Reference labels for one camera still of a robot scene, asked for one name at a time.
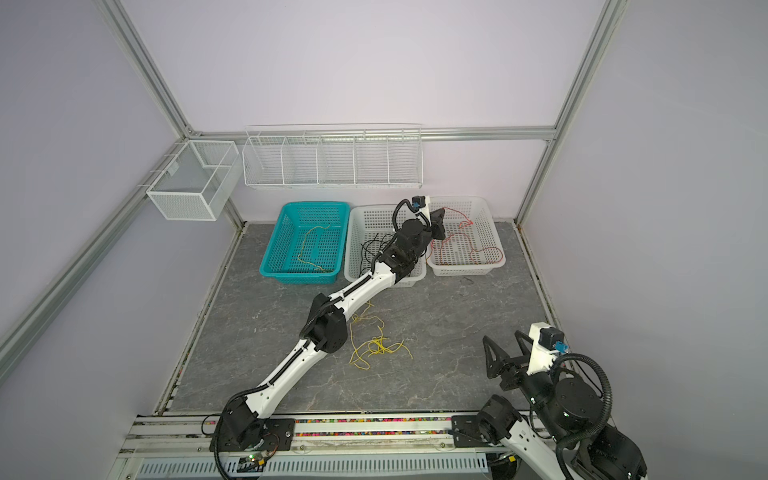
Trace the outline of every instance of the basket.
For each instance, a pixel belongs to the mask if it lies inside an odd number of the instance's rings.
[[[392,226],[392,212],[396,205],[369,205],[368,207],[356,207],[349,214],[349,227],[346,233],[346,253],[344,254],[344,277],[350,282],[357,280],[370,267],[372,255],[362,249],[362,245],[370,240],[388,240],[386,235],[395,233]],[[401,208],[397,215],[398,225],[409,218],[415,218],[407,208]],[[370,244],[370,250],[380,247],[380,243]],[[424,257],[413,268],[406,278],[401,279],[395,286],[413,286],[414,283],[424,278],[427,274],[427,266]]]
[[[327,134],[250,135],[243,146],[245,184],[296,187],[421,187],[418,129]]]
[[[445,240],[434,240],[427,256],[435,275],[485,275],[504,265],[502,242],[485,200],[431,197],[430,201],[430,210],[445,208]]]
[[[281,283],[333,283],[341,270],[349,205],[286,204],[259,271]]]
[[[168,220],[214,221],[243,173],[233,141],[189,140],[147,189]]]

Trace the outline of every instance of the perforated metal strip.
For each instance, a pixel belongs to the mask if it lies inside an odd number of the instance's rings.
[[[440,453],[401,455],[304,455],[278,456],[266,464],[264,473],[237,472],[238,458],[224,461],[235,477],[369,477],[448,473],[487,473],[484,453]],[[219,478],[214,460],[206,458],[148,458],[139,469],[143,478]]]

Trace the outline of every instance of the gray marble surface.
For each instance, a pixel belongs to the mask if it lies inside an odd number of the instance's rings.
[[[369,314],[386,323],[404,350],[372,356],[370,370],[349,364],[352,344],[317,363],[283,399],[281,412],[477,410],[498,379],[485,376],[482,337],[519,355],[516,329],[546,321],[510,223],[497,223],[506,264],[484,276],[435,276],[413,287],[377,295]],[[283,285],[259,274],[273,225],[249,225],[170,407],[175,412],[217,411],[243,389],[258,385],[293,348],[312,298],[333,285]],[[378,336],[376,321],[355,324],[357,345]],[[519,392],[506,393],[528,409]]]

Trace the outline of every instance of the white wall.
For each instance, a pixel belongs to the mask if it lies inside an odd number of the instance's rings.
[[[757,0],[633,0],[524,225],[655,479],[768,462],[766,25]]]
[[[232,235],[226,219],[171,222],[147,204],[0,388],[0,477],[107,476],[167,385]]]
[[[200,131],[552,125],[604,0],[124,0]]]
[[[0,0],[0,335],[175,138],[89,0]]]
[[[424,142],[424,186],[252,190],[238,185],[233,201],[247,221],[275,221],[288,202],[337,200],[353,206],[396,204],[414,195],[483,197],[494,217],[514,218],[544,152],[541,140]]]

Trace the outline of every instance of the black mounting plate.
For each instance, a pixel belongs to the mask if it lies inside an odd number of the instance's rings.
[[[453,430],[453,445],[456,448],[488,446],[488,443],[480,440],[476,415],[453,415],[451,417],[451,430]]]
[[[295,419],[267,419],[264,424],[263,438],[264,442],[256,450],[267,450],[272,452],[275,449],[275,435],[279,440],[278,451],[290,450],[290,444],[293,441],[293,428],[296,426]],[[211,440],[209,451],[214,450],[214,442]],[[228,429],[222,429],[221,438],[219,438],[219,452],[242,452],[229,434]]]

